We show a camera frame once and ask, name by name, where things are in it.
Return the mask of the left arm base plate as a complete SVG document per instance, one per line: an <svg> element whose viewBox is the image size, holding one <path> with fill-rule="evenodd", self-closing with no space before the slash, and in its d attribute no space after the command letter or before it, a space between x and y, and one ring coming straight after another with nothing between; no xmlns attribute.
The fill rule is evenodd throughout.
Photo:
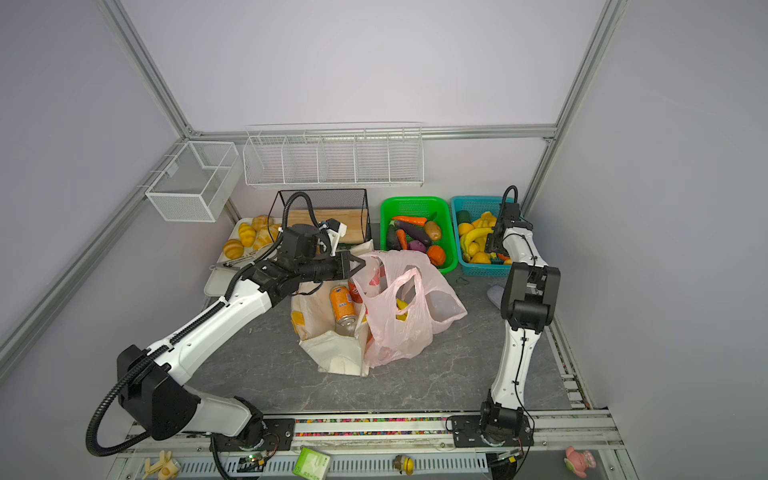
<svg viewBox="0 0 768 480"><path fill-rule="evenodd" d="M295 418L265 418L260 424L252 422L235 437L213 434L212 438L219 452L288 451L295 427Z"/></svg>

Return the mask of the white canvas tote bag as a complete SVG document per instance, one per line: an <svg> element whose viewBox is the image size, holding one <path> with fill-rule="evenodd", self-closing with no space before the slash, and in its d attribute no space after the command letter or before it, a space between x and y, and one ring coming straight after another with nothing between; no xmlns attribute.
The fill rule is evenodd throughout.
<svg viewBox="0 0 768 480"><path fill-rule="evenodd" d="M348 288L348 280L302 283L291 298L291 323L300 347L325 373L365 377L369 366L365 352L370 330L363 303L355 304L357 324L353 337L335 331L330 291L336 286Z"/></svg>

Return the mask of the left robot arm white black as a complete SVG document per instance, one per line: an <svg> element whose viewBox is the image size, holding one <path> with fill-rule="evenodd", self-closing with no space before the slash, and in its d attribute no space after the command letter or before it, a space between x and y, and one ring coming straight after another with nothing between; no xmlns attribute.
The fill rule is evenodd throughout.
<svg viewBox="0 0 768 480"><path fill-rule="evenodd" d="M141 349L131 345L117 358L117 381L97 406L85 433L85 447L96 457L121 453L148 438L157 441L179 433L227 438L242 450L260 448L268 433L263 413L250 402L224 398L189 387L188 382L209 356L252 320L304 283L322 286L347 280L364 261L338 247L346 233L343 222L318 220L312 207L306 224L290 225L292 204L311 200L302 191L286 201L277 239L236 271L213 304L180 329ZM118 403L143 432L117 445L98 441L99 428Z"/></svg>

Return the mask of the orange soda can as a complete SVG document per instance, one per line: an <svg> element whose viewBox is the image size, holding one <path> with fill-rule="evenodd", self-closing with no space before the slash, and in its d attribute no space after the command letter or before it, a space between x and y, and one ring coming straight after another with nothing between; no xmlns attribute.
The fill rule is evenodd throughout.
<svg viewBox="0 0 768 480"><path fill-rule="evenodd" d="M336 333L353 337L357 324L357 313L348 288L344 286L332 288L329 298L334 314Z"/></svg>

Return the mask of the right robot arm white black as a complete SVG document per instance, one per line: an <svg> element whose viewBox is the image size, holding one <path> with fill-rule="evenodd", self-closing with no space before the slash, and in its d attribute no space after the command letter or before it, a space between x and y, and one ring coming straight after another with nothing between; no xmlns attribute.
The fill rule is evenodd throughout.
<svg viewBox="0 0 768 480"><path fill-rule="evenodd" d="M515 185L501 197L485 251L511 261L505 285L496 290L504 350L480 420L483 435L499 442L533 426L524 405L525 383L536 343L555 316L561 273L538 252Z"/></svg>

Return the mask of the red cola can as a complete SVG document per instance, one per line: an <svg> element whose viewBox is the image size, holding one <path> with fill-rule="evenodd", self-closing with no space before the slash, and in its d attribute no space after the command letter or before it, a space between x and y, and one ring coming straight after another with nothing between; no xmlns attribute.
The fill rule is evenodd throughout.
<svg viewBox="0 0 768 480"><path fill-rule="evenodd" d="M348 290L350 293L350 297L353 300L354 303L362 304L363 299L359 292L359 289L357 288L357 285L354 280L349 279L348 280Z"/></svg>

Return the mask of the pink plastic grocery bag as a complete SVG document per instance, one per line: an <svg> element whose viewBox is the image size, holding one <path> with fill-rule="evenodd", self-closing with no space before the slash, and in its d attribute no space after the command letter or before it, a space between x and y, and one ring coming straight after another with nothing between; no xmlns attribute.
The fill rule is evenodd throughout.
<svg viewBox="0 0 768 480"><path fill-rule="evenodd" d="M373 251L352 281L370 331L365 362L371 368L411 359L434 337L467 315L454 289L427 255Z"/></svg>

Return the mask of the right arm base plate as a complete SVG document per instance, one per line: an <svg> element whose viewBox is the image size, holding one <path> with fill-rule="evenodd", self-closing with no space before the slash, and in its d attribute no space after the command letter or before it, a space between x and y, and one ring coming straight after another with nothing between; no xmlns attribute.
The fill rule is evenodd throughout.
<svg viewBox="0 0 768 480"><path fill-rule="evenodd" d="M482 427L479 414L462 414L449 416L445 420L445 426L457 448L513 448L528 447L533 443L527 423L519 434L515 434L510 429Z"/></svg>

